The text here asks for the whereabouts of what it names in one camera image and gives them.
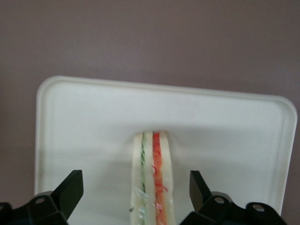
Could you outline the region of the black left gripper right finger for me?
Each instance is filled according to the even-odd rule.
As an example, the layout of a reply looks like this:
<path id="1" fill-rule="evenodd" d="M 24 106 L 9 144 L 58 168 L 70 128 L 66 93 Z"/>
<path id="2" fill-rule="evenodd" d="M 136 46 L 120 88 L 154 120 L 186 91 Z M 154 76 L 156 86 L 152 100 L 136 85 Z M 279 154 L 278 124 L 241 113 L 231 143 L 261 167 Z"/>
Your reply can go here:
<path id="1" fill-rule="evenodd" d="M 245 208 L 236 205 L 220 192 L 211 192 L 199 171 L 191 171 L 189 196 L 194 211 L 182 225 L 285 225 L 282 217 L 269 205 L 250 202 Z"/>

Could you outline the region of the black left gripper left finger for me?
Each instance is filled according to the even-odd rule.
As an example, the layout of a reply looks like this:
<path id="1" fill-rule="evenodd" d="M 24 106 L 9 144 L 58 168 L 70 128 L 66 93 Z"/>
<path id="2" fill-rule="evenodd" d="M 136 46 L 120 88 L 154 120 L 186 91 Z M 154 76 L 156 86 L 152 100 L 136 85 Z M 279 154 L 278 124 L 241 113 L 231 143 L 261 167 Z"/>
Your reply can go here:
<path id="1" fill-rule="evenodd" d="M 68 219 L 83 196 L 83 173 L 73 170 L 54 191 L 36 195 L 25 205 L 13 209 L 0 204 L 2 225 L 67 225 Z"/>

